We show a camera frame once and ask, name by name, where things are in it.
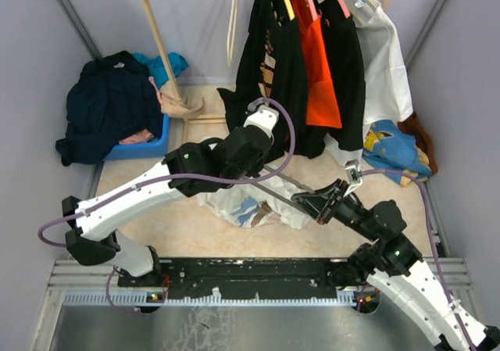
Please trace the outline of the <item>white t shirt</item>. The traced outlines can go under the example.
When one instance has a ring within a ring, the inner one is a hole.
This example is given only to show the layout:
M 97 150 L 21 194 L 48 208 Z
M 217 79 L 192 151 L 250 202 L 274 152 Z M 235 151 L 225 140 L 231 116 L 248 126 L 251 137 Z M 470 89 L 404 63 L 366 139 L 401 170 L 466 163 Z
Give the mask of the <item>white t shirt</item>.
M 309 215 L 302 217 L 300 213 L 274 213 L 265 203 L 261 203 L 256 195 L 245 192 L 244 184 L 220 189 L 214 193 L 202 193 L 196 196 L 196 200 L 200 206 L 206 207 L 220 219 L 240 228 L 278 223 L 300 230 L 310 220 Z

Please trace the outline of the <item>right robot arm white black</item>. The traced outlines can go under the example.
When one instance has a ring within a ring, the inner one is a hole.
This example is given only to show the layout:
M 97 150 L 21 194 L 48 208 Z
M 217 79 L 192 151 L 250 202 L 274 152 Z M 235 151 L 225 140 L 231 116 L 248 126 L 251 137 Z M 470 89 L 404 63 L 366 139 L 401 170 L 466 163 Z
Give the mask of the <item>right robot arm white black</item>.
M 425 334 L 436 350 L 493 350 L 499 330 L 482 324 L 447 291 L 422 253 L 405 236 L 395 201 L 366 209 L 354 191 L 361 181 L 336 180 L 291 197 L 318 224 L 335 219 L 366 238 L 348 258 L 350 278 L 382 292 Z

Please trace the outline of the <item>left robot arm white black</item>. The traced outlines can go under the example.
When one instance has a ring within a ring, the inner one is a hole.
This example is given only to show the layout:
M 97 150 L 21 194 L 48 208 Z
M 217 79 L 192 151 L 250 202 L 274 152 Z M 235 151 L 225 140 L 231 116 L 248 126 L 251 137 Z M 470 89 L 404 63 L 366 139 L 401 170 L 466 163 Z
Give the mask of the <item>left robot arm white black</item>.
M 99 197 L 76 203 L 66 249 L 82 266 L 111 263 L 147 286 L 163 275 L 156 251 L 126 237 L 120 226 L 142 213 L 200 193 L 233 187 L 255 176 L 273 144 L 271 131 L 236 127 L 224 139 L 185 143 L 140 177 Z

